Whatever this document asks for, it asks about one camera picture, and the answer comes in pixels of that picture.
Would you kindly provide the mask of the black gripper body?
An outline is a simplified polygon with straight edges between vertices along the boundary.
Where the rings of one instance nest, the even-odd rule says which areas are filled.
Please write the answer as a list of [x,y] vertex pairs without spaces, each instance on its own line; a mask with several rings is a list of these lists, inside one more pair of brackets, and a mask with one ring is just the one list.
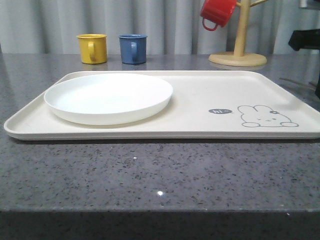
[[294,30],[288,45],[295,51],[300,49],[320,50],[320,30]]

